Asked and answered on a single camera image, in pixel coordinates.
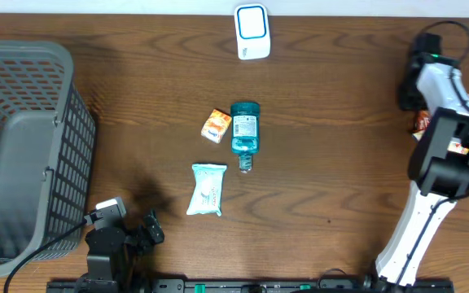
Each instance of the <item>bottle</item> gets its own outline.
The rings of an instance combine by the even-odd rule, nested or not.
[[[252,155],[260,150],[260,105],[242,102],[231,105],[233,136],[231,150],[239,156],[242,173],[252,169]]]

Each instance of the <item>green clip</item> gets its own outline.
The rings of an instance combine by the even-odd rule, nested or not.
[[[205,285],[195,285],[195,293],[205,293]]]

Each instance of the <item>bottle label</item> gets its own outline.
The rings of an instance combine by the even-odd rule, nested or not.
[[[235,116],[233,117],[233,135],[235,138],[242,136],[256,136],[255,116]]]

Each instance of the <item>white rectangular device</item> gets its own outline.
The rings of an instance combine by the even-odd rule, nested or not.
[[[269,56],[270,34],[267,10],[261,4],[245,4],[234,10],[238,57],[241,60]]]

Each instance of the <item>wooden table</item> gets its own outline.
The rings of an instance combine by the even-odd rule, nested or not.
[[[66,46],[99,115],[88,203],[122,196],[133,219],[155,208],[164,244],[140,269],[188,278],[317,278],[368,271],[405,206],[413,117],[398,110],[412,37],[427,19],[272,17],[268,59],[241,62],[228,16],[0,15],[0,39]],[[457,55],[465,42],[438,30]],[[463,65],[469,90],[469,58]],[[261,153],[238,170],[230,134],[200,137],[213,108],[261,105]],[[223,215],[186,216],[194,162],[229,165]],[[83,242],[34,262],[13,292],[86,272]],[[441,226],[419,270],[469,292],[469,199]],[[4,278],[0,278],[0,290]]]

